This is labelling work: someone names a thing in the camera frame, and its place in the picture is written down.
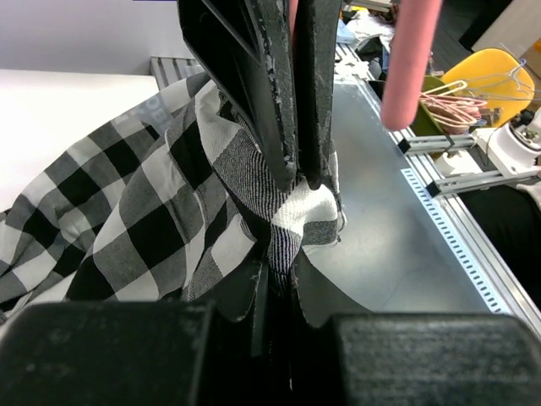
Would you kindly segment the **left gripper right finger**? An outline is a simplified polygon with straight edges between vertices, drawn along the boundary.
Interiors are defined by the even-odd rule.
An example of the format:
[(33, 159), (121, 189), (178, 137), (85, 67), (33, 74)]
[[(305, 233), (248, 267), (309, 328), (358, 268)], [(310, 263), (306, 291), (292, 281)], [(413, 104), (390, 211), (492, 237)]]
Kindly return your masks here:
[(291, 269), (298, 405), (537, 405), (540, 341), (517, 318), (374, 313), (305, 254)]

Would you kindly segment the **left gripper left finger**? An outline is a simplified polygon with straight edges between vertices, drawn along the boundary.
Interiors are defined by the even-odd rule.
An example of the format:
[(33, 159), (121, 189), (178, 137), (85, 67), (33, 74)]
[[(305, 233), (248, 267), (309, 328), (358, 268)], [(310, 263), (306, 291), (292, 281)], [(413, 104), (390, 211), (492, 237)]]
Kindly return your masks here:
[(261, 404), (267, 281), (246, 261), (190, 303), (33, 305), (1, 338), (1, 402)]

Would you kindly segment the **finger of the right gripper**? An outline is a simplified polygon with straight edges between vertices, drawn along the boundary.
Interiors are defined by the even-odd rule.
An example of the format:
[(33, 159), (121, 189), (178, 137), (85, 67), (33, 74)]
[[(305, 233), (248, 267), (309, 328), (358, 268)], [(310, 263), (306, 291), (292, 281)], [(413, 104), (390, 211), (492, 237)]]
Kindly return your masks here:
[(183, 40), (246, 121), (280, 189), (298, 170), (285, 1), (179, 1)]
[(311, 189), (328, 172), (339, 1), (300, 1), (295, 21), (295, 95), (300, 170)]

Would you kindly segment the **pink wire hanger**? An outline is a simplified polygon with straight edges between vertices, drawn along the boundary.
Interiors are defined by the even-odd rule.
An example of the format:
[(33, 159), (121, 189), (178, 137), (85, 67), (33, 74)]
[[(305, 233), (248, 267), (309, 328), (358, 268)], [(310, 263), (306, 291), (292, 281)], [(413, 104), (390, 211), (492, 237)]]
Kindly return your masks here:
[[(300, 1), (281, 1), (287, 7), (287, 39), (290, 41), (295, 82), (295, 21)], [(440, 1), (403, 1), (397, 23), (397, 44), (392, 46), (390, 76), (384, 96), (382, 122), (387, 129), (404, 129), (417, 111), (429, 49), (439, 18)]]

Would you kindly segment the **black white checkered shirt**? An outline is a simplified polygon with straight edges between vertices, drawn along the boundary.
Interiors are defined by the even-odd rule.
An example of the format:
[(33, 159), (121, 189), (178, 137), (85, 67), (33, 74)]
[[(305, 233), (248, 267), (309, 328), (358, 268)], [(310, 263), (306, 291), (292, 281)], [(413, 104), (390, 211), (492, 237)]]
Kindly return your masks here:
[(206, 73), (70, 146), (1, 215), (1, 317), (32, 302), (193, 300), (255, 246), (278, 288), (346, 222), (337, 154), (322, 184), (277, 188), (247, 124)]

